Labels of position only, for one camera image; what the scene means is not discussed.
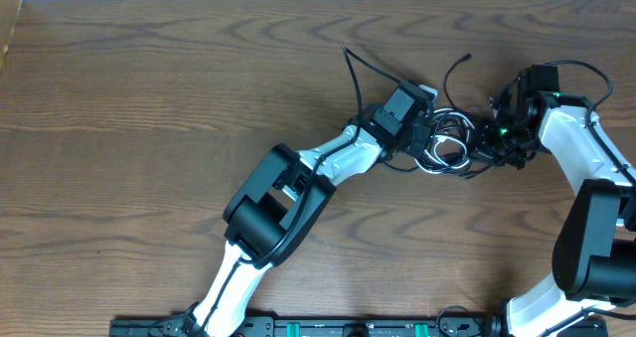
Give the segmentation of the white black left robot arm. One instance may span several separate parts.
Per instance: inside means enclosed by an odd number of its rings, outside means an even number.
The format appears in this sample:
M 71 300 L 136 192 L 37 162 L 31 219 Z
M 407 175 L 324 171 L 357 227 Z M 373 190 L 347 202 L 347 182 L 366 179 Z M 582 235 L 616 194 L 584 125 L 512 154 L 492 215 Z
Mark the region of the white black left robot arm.
M 263 276 L 295 252 L 338 185 L 405 151 L 436 101 L 436 89 L 401 82 L 386 103 L 361 107 L 337 137 L 312 149 L 271 148 L 224 210 L 223 261 L 189 314 L 191 335 L 232 335 Z

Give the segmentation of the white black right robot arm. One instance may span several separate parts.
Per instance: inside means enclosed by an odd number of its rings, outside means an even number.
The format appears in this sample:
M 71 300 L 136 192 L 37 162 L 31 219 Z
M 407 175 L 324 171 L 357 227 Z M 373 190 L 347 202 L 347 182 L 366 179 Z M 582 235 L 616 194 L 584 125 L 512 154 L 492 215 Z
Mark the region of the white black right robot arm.
M 597 106 L 559 87 L 559 61 L 532 65 L 507 84 L 469 145 L 489 167 L 525 167 L 551 154 L 575 196 L 557 236 L 547 277 L 488 316 L 483 336 L 590 336 L 599 315 L 632 321 L 635 244 L 616 230 L 635 229 L 635 169 L 603 131 Z

